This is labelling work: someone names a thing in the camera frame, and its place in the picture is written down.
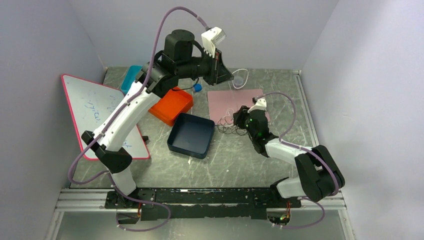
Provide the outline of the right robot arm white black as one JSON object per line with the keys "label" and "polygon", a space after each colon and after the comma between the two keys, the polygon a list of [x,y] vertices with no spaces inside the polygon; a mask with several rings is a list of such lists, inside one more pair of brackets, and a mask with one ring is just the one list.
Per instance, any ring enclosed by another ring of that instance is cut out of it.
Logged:
{"label": "right robot arm white black", "polygon": [[324,145],[304,147],[281,140],[269,130],[264,110],[249,111],[243,105],[233,114],[236,127],[246,130],[255,151],[267,158],[295,166],[297,177],[283,178],[271,185],[270,202],[282,207],[292,197],[306,197],[313,202],[333,196],[345,186],[345,179]]}

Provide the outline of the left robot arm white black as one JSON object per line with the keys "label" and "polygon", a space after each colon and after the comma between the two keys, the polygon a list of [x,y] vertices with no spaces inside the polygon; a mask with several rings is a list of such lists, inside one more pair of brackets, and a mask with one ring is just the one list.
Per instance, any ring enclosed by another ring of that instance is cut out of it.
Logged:
{"label": "left robot arm white black", "polygon": [[139,200],[130,170],[133,158],[124,149],[124,140],[141,117],[175,88],[180,79],[203,78],[212,86],[233,80],[217,48],[225,37],[221,28],[213,27],[201,34],[202,43],[198,43],[190,31],[173,30],[165,37],[163,50],[153,51],[150,61],[105,122],[95,131],[86,130],[82,134],[83,142],[107,168],[116,188],[117,202],[124,208],[134,207]]}

